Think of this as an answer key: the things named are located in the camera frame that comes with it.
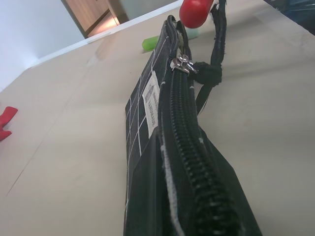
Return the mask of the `black white-grid zipper pouch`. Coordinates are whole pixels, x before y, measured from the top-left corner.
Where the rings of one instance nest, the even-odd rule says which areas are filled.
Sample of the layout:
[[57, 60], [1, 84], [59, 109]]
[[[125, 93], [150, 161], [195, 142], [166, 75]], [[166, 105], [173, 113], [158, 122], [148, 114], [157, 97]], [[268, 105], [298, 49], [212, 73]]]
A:
[[198, 114], [222, 81], [226, 0], [211, 7], [215, 43], [209, 63], [193, 62], [185, 26], [173, 15], [126, 104], [126, 151], [159, 132], [171, 221], [178, 236], [243, 236], [234, 202], [210, 163]]

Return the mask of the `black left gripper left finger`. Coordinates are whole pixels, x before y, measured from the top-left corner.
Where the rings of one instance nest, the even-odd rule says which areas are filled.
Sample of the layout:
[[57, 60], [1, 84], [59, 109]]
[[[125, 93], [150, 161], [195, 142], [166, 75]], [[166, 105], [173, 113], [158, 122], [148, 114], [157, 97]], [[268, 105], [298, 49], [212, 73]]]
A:
[[159, 132], [139, 149], [130, 143], [127, 157], [124, 236], [178, 236], [171, 221]]

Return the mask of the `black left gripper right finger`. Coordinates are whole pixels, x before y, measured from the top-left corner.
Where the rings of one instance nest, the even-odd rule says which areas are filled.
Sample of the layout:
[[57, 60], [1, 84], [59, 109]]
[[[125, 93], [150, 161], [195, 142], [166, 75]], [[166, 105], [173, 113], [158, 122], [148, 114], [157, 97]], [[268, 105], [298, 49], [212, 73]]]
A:
[[211, 166], [214, 167], [219, 174], [219, 177], [230, 194], [230, 198], [234, 202], [234, 209], [243, 226], [243, 236], [262, 236], [261, 230], [233, 167], [208, 139], [203, 130], [201, 130], [201, 134], [204, 139], [205, 147], [210, 154]]

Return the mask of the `brown wooden cabinet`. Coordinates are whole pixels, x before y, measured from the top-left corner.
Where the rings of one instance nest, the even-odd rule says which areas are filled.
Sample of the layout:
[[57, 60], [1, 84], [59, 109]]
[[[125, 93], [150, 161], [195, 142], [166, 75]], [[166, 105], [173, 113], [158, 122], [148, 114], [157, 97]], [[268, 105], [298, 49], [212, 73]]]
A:
[[61, 0], [85, 39], [129, 20], [121, 0]]

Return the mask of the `red plastic clip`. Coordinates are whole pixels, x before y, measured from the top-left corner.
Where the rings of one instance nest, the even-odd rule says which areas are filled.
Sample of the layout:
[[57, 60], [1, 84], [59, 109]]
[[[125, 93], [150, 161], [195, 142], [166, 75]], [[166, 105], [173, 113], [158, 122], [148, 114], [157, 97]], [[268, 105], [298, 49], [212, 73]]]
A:
[[12, 120], [17, 112], [18, 109], [8, 106], [0, 115], [0, 142], [12, 134], [11, 131], [4, 130], [3, 128]]

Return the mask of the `green highlighter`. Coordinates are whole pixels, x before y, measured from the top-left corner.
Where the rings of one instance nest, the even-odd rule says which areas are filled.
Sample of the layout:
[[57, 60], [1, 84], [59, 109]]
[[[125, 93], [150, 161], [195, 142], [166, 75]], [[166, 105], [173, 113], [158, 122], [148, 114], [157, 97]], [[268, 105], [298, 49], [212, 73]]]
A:
[[[198, 29], [190, 29], [185, 28], [188, 36], [188, 40], [195, 39], [199, 36], [199, 30]], [[144, 39], [142, 42], [142, 48], [143, 52], [151, 52], [156, 47], [159, 40], [159, 35]]]

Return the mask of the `red marker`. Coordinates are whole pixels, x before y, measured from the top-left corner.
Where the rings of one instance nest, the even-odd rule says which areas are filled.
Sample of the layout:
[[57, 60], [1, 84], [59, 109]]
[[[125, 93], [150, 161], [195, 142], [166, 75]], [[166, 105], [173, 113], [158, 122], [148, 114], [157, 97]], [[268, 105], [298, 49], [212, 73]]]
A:
[[180, 21], [190, 29], [201, 27], [207, 20], [214, 0], [184, 0], [179, 11]]

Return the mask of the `dark blue object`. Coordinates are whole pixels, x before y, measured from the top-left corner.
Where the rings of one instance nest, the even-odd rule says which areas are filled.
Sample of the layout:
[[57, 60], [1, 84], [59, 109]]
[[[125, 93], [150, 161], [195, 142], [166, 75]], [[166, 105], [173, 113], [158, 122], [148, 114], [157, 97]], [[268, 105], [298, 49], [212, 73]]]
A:
[[291, 44], [315, 44], [315, 0], [264, 0], [276, 9], [268, 20], [277, 34]]

